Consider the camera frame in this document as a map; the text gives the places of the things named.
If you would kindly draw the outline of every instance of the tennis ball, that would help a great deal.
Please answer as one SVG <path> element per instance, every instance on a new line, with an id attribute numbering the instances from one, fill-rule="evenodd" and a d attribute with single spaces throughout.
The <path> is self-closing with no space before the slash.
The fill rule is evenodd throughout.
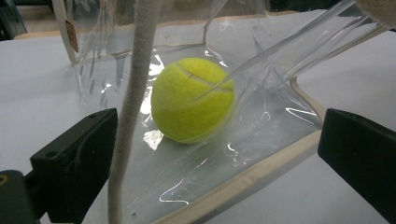
<path id="1" fill-rule="evenodd" d="M 210 91 L 226 76 L 218 65 L 200 58 L 167 65 L 157 76 L 151 94 L 151 116 L 160 131 L 184 144 L 205 140 L 233 107 L 231 80 Z"/>

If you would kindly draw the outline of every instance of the tennis ball seam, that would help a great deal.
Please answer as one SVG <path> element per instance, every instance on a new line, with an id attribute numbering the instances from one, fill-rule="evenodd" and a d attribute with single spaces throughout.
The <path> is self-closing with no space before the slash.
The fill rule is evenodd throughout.
<path id="1" fill-rule="evenodd" d="M 178 69 L 181 71 L 181 73 L 183 73 L 187 78 L 191 78 L 191 79 L 193 79 L 193 80 L 195 80 L 195 81 L 204 83 L 204 84 L 208 85 L 208 86 L 211 87 L 211 88 L 214 88 L 214 87 L 217 86 L 217 84 L 215 84 L 215 83 L 208 82 L 208 81 L 206 81 L 206 80 L 204 80 L 204 79 L 202 79 L 202 78 L 196 76 L 195 74 L 190 73 L 190 72 L 187 71 L 179 62 L 176 62 L 176 63 L 175 63 L 175 66 L 176 66 L 176 68 L 178 68 Z M 224 88 L 221 87 L 221 86 L 215 88 L 215 89 L 212 90 L 212 91 L 233 92 L 233 90 L 227 90 L 227 89 L 224 89 Z"/>

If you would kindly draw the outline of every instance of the white cord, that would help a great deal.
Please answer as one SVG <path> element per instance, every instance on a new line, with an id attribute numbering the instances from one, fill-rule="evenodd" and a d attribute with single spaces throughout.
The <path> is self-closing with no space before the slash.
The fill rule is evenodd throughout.
<path id="1" fill-rule="evenodd" d="M 121 187 L 131 155 L 134 126 L 143 102 L 149 75 L 149 63 L 155 28 L 162 1 L 137 0 L 134 18 L 134 49 L 131 75 L 125 92 L 116 143 L 108 178 L 108 223 L 120 224 Z"/>

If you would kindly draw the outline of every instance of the white table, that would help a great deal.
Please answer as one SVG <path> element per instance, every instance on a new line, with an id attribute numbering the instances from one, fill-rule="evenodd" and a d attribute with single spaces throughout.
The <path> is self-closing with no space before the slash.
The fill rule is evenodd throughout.
<path id="1" fill-rule="evenodd" d="M 396 131 L 396 34 L 387 32 L 301 75 L 326 107 Z M 59 36 L 0 42 L 0 170 L 27 174 L 36 151 L 82 119 Z M 207 223 L 387 223 L 317 154 Z"/>

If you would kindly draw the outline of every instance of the plastic sheet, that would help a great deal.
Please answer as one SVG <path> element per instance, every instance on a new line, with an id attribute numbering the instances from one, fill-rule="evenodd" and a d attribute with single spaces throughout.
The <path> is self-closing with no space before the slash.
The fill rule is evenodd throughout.
<path id="1" fill-rule="evenodd" d="M 352 1 L 323 1 L 319 9 L 309 10 L 298 1 L 283 6 L 283 1 L 270 2 L 163 1 L 124 183 L 125 223 L 166 216 L 319 130 L 316 112 L 288 80 L 381 31 Z M 76 68 L 87 114 L 120 108 L 134 33 L 133 12 L 125 10 L 133 1 L 96 3 L 65 4 L 77 31 Z M 150 96 L 166 65 L 191 57 L 220 66 L 228 74 L 223 83 L 233 81 L 235 101 L 228 118 L 206 140 L 186 145 L 159 131 Z"/>

